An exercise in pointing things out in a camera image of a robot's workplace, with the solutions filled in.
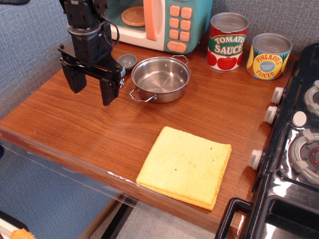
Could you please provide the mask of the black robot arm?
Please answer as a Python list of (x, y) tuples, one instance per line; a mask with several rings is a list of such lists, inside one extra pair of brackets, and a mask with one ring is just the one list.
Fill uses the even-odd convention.
[(67, 16), (70, 44), (60, 44), (61, 65), (70, 89), (74, 93), (87, 85), (87, 76), (99, 80), (103, 105), (108, 106), (124, 85), (123, 67), (111, 55), (119, 40), (112, 40), (111, 26), (116, 24), (106, 16), (106, 0), (62, 0)]

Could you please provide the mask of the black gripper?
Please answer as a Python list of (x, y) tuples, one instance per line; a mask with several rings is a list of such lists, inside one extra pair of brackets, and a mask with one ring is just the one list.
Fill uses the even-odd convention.
[(112, 57), (113, 48), (110, 21), (98, 21), (92, 27), (67, 24), (72, 38), (70, 44), (60, 44), (61, 65), (70, 89), (79, 93), (86, 87), (86, 76), (100, 81), (104, 106), (118, 97), (124, 85), (124, 68)]

